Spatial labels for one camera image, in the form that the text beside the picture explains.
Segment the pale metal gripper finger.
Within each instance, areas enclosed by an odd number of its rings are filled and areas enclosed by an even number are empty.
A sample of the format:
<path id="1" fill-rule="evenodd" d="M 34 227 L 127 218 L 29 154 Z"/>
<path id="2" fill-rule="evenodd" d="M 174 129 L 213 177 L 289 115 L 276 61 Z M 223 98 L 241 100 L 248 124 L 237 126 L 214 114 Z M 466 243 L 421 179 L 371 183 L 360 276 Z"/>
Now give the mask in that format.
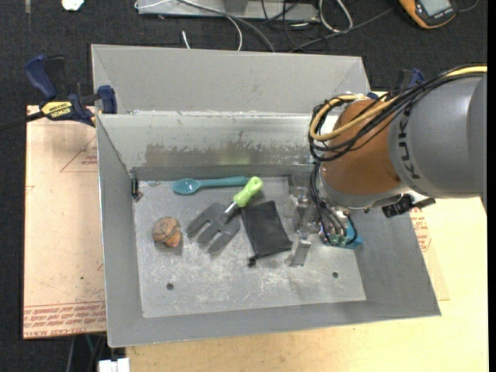
<path id="1" fill-rule="evenodd" d="M 288 257 L 287 265 L 289 267 L 303 267 L 311 246 L 312 241 L 309 238 L 298 239 L 291 249 L 291 255 Z"/>
<path id="2" fill-rule="evenodd" d="M 303 213 L 309 205 L 309 175 L 295 174 L 288 180 L 287 217 Z"/>

